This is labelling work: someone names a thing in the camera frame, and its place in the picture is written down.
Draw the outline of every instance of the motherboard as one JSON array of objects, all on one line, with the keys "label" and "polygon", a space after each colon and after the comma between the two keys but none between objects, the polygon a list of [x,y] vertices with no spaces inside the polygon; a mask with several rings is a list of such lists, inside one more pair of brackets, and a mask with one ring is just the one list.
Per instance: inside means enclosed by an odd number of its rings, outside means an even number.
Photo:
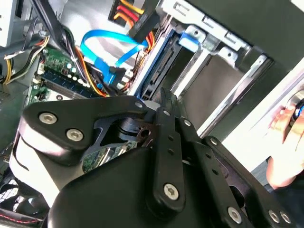
[{"label": "motherboard", "polygon": [[[37,71],[28,90],[25,106],[37,102],[98,98],[98,94],[79,76],[69,57],[53,48],[45,48],[40,56]],[[136,142],[126,142],[117,148],[105,148],[83,159],[83,171],[92,169],[136,147]]]}]

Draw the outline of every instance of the bolt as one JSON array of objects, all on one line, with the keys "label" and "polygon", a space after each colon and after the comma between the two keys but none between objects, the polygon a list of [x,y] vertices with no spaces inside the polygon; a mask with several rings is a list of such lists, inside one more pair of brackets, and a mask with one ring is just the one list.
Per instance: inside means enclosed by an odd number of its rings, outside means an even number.
[{"label": "bolt", "polygon": [[84,138],[84,135],[80,130],[77,129],[70,129],[66,132],[66,136],[68,139],[78,142],[81,141]]},{"label": "bolt", "polygon": [[269,210],[268,213],[274,222],[276,222],[276,223],[280,222],[279,217],[272,210]]},{"label": "bolt", "polygon": [[187,126],[191,126],[191,123],[190,123],[190,121],[189,120],[184,120],[184,123],[187,125]]},{"label": "bolt", "polygon": [[214,145],[217,145],[218,142],[214,139],[214,138],[211,138],[210,141],[214,144]]},{"label": "bolt", "polygon": [[170,113],[166,110],[164,110],[163,113],[165,113],[166,115],[170,115]]},{"label": "bolt", "polygon": [[289,224],[291,223],[289,217],[284,212],[280,211],[280,214],[281,214],[281,216],[282,216],[282,218],[284,219],[285,222],[287,222]]},{"label": "bolt", "polygon": [[39,116],[39,120],[44,124],[54,124],[57,122],[57,117],[52,113],[42,113]]},{"label": "bolt", "polygon": [[165,195],[171,200],[177,200],[179,198],[179,191],[173,184],[165,184],[163,191]]},{"label": "bolt", "polygon": [[139,108],[142,108],[142,107],[143,107],[142,104],[139,103],[139,102],[135,102],[135,105],[136,105],[137,107],[139,107]]},{"label": "bolt", "polygon": [[233,221],[235,221],[238,224],[241,224],[242,217],[241,217],[241,215],[239,214],[239,212],[235,208],[229,207],[228,208],[228,214],[232,218]]},{"label": "bolt", "polygon": [[48,36],[48,32],[47,31],[45,31],[45,30],[39,30],[39,35],[41,36],[41,37],[46,37],[46,36]]}]

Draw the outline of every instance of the white cable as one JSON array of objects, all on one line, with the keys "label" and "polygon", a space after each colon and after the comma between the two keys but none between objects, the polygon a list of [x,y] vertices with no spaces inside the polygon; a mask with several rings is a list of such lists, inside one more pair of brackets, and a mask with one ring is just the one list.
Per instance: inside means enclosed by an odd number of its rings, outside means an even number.
[{"label": "white cable", "polygon": [[30,62],[30,64],[29,64],[27,70],[26,70],[25,72],[23,72],[21,75],[19,75],[18,77],[11,79],[11,80],[8,81],[6,84],[9,84],[9,83],[11,83],[11,82],[13,82],[13,81],[15,81],[15,80],[17,80],[17,79],[23,77],[23,76],[29,71],[29,69],[32,67],[32,65],[33,65],[33,63],[34,63],[34,61],[35,61],[37,55],[38,55],[38,54],[47,46],[49,39],[50,39],[50,37],[48,36],[48,37],[46,38],[46,41],[44,42],[44,44],[41,45],[41,48],[40,48],[39,50],[37,50],[37,51],[33,54],[32,60],[31,60],[31,62]]}]

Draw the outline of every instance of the human hand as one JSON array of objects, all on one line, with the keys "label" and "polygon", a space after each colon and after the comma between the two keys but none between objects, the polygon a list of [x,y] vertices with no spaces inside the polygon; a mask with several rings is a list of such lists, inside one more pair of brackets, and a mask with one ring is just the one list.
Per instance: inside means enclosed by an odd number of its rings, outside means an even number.
[{"label": "human hand", "polygon": [[290,129],[294,111],[294,106],[281,110],[265,138],[266,149],[272,151],[267,179],[274,188],[290,184],[304,169],[304,114],[297,118]]}]

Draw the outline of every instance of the red wire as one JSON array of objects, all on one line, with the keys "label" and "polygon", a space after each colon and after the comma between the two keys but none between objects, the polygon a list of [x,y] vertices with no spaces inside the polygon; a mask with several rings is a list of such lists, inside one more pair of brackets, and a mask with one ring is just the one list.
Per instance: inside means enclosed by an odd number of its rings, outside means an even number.
[{"label": "red wire", "polygon": [[126,15],[128,15],[135,22],[138,21],[138,17],[135,14],[133,14],[131,11],[129,11],[126,7],[120,5],[116,9],[121,10],[122,12],[124,12]]},{"label": "red wire", "polygon": [[[125,6],[119,5],[117,8],[117,10],[121,10],[122,12],[124,12],[126,15],[128,15],[133,21],[137,22],[138,21],[138,16],[136,16],[134,13],[132,13],[131,11],[129,11]],[[151,46],[153,47],[154,43],[153,43],[153,33],[150,32],[148,35],[148,39],[150,40]]]},{"label": "red wire", "polygon": [[2,215],[2,214],[0,214],[0,217],[3,217],[5,219],[8,219],[8,220],[13,221],[13,222],[22,223],[22,224],[29,224],[29,223],[39,222],[38,220],[31,220],[31,221],[27,221],[27,222],[22,221],[22,220],[15,220],[15,219],[13,219],[13,218],[11,218],[9,216]]}]

